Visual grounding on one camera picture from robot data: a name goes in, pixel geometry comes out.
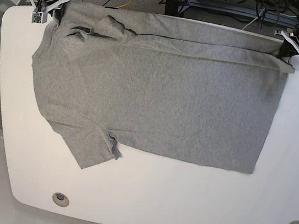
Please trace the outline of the grey T-shirt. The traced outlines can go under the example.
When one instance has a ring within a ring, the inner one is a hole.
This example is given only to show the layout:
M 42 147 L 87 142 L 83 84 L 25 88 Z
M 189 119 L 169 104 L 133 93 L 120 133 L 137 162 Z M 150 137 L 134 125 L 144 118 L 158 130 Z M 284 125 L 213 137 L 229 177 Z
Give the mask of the grey T-shirt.
M 41 115 L 80 168 L 118 144 L 251 174 L 287 76 L 279 44 L 178 18 L 71 1 L 33 54 Z

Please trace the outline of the left table grommet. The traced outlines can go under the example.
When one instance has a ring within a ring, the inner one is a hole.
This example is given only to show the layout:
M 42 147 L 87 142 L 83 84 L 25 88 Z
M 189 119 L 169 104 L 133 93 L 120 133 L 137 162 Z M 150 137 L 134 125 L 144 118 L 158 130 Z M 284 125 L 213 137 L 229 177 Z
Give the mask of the left table grommet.
M 52 200 L 59 207 L 67 207 L 70 203 L 69 198 L 61 193 L 54 193 L 52 195 Z

